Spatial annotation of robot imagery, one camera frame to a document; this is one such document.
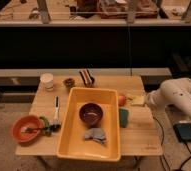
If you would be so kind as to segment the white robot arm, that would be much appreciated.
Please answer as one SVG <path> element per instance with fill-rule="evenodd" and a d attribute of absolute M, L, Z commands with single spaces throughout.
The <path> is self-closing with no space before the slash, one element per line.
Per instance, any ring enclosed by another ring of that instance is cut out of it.
<path fill-rule="evenodd" d="M 165 80 L 157 90 L 145 97 L 145 103 L 152 109 L 163 109 L 174 105 L 191 119 L 191 79 Z"/>

